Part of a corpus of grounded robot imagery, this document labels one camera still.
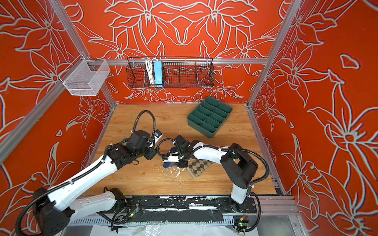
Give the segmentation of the brown argyle sock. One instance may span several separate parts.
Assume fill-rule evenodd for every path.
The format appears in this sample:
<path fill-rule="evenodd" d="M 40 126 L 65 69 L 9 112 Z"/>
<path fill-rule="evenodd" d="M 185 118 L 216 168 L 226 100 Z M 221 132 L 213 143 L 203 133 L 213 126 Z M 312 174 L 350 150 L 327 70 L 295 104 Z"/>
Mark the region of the brown argyle sock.
<path fill-rule="evenodd" d="M 192 161 L 186 168 L 189 175 L 195 179 L 199 177 L 205 170 L 207 170 L 213 164 L 212 161 L 204 159 L 196 159 Z"/>

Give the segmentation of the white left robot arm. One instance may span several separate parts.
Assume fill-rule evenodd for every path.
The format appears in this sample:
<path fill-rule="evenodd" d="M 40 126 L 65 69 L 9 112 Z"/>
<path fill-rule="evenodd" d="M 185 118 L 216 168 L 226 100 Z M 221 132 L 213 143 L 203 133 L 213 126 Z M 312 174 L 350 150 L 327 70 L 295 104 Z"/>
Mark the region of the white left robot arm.
<path fill-rule="evenodd" d="M 105 177 L 132 164 L 138 158 L 153 159 L 157 154 L 155 144 L 161 137 L 162 133 L 159 130 L 153 134 L 143 130 L 133 131 L 129 138 L 107 146 L 103 156 L 65 182 L 49 189 L 42 187 L 35 191 L 32 201 L 16 220 L 16 235 L 26 235 L 22 221 L 29 210 L 32 210 L 37 222 L 39 235 L 54 236 L 77 219 L 114 208 L 123 198 L 122 192 L 118 189 L 110 189 L 86 199 L 81 199 L 80 196 Z"/>

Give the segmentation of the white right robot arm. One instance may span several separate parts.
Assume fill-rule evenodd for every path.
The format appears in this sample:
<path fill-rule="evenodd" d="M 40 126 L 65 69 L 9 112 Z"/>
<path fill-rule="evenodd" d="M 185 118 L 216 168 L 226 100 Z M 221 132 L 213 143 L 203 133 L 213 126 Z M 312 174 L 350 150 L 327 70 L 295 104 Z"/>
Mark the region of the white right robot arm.
<path fill-rule="evenodd" d="M 198 140 L 192 142 L 178 135 L 172 142 L 174 147 L 168 153 L 168 162 L 187 166 L 190 159 L 210 161 L 223 167 L 233 183 L 231 199 L 243 204 L 247 198 L 250 182 L 258 170 L 258 164 L 238 144 L 229 147 L 207 145 Z"/>

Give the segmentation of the green divided organizer tray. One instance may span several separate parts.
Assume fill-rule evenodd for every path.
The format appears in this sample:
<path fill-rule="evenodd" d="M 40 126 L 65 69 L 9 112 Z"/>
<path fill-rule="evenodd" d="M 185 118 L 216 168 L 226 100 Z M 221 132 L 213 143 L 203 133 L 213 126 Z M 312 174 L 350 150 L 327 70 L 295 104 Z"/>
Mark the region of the green divided organizer tray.
<path fill-rule="evenodd" d="M 233 108 L 215 98 L 205 98 L 187 116 L 188 125 L 208 138 L 213 138 L 229 118 Z"/>

